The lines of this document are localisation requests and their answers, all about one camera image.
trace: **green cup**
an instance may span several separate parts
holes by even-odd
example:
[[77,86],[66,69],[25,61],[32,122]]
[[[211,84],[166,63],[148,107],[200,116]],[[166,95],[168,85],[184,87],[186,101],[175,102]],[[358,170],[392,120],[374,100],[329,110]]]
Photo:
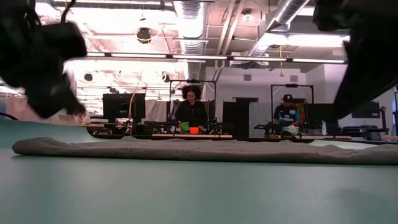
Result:
[[183,122],[181,125],[182,131],[189,131],[189,122]]

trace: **gray towel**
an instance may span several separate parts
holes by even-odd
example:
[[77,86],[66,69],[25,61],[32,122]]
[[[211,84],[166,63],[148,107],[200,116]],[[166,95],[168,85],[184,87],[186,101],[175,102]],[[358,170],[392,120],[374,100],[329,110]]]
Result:
[[336,146],[310,146],[290,141],[278,143],[181,139],[156,141],[125,137],[115,141],[68,144],[52,138],[35,138],[16,142],[12,150],[16,154],[27,156],[356,165],[398,164],[398,146],[390,144],[354,150]]

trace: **teal table surface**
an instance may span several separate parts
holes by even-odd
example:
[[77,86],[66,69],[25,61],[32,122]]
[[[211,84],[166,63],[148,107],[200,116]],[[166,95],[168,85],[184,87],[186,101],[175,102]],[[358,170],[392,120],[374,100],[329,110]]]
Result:
[[0,223],[398,223],[398,167],[17,156],[83,128],[0,122]]

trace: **curly hair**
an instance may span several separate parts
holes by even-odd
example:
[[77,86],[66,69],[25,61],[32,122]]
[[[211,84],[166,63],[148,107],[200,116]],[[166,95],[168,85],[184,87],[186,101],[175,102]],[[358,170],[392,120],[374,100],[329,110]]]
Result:
[[185,85],[184,87],[182,87],[182,98],[184,100],[187,99],[187,95],[189,92],[193,92],[195,94],[195,99],[200,100],[201,88],[199,85]]

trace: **black cap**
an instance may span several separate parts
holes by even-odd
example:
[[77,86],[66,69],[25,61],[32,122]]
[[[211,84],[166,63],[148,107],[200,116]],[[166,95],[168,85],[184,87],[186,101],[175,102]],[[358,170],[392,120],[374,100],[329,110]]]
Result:
[[292,99],[293,99],[293,96],[291,94],[286,94],[283,97],[283,100],[285,103],[290,103],[292,101]]

